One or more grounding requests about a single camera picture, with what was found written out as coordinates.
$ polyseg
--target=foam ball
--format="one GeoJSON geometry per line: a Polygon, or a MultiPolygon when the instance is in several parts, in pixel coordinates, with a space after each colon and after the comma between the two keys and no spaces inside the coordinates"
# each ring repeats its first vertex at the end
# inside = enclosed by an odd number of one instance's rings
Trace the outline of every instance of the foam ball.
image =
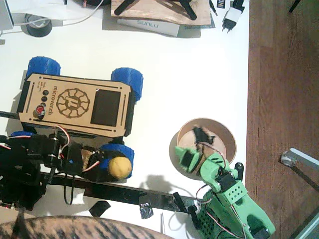
{"type": "Polygon", "coordinates": [[[108,171],[116,179],[124,179],[131,173],[132,165],[128,158],[115,157],[110,160],[108,171]]]}

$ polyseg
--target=engraved gear logo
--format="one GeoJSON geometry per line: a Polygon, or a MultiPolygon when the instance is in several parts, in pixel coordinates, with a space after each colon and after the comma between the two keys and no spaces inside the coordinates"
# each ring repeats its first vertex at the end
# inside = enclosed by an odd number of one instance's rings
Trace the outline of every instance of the engraved gear logo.
{"type": "Polygon", "coordinates": [[[58,96],[56,106],[67,118],[79,118],[89,110],[90,100],[80,89],[67,89],[58,96]]]}

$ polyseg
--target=red button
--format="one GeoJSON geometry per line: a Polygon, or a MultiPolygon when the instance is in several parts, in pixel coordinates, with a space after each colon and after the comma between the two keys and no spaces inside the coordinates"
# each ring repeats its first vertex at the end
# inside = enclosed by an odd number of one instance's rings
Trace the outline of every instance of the red button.
{"type": "Polygon", "coordinates": [[[42,113],[42,111],[44,111],[44,107],[43,106],[38,106],[35,110],[38,114],[42,113]]]}

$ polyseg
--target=blue rubber tire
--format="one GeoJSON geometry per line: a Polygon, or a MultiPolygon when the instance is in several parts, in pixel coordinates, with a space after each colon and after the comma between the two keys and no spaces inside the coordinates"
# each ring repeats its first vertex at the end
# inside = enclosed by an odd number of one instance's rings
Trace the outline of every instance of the blue rubber tire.
{"type": "Polygon", "coordinates": [[[36,56],[29,61],[26,77],[28,77],[32,73],[59,76],[60,70],[60,64],[57,63],[55,60],[44,56],[36,56]]]}
{"type": "Polygon", "coordinates": [[[136,101],[142,97],[143,75],[138,70],[128,67],[115,69],[111,74],[111,80],[132,86],[136,101]]]}
{"type": "MultiPolygon", "coordinates": [[[[108,143],[108,144],[103,144],[100,147],[100,150],[121,152],[131,162],[132,171],[133,171],[134,150],[132,150],[131,148],[122,144],[108,143]]],[[[100,168],[106,169],[109,165],[109,161],[110,159],[104,159],[104,161],[100,164],[100,168]]]]}
{"type": "Polygon", "coordinates": [[[12,137],[15,137],[15,136],[32,136],[32,135],[35,135],[35,134],[31,133],[31,132],[27,132],[27,131],[16,131],[16,132],[13,132],[11,134],[12,137]]]}

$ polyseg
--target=green robotic arm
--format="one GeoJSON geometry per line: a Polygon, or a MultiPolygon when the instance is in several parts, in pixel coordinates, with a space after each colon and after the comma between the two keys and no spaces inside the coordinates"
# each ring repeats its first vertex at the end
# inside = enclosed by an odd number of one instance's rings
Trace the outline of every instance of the green robotic arm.
{"type": "Polygon", "coordinates": [[[267,239],[275,227],[266,213],[249,197],[239,180],[237,169],[219,153],[206,160],[203,154],[189,148],[176,147],[180,165],[189,173],[200,165],[200,176],[211,187],[204,195],[198,217],[203,239],[267,239]]]}

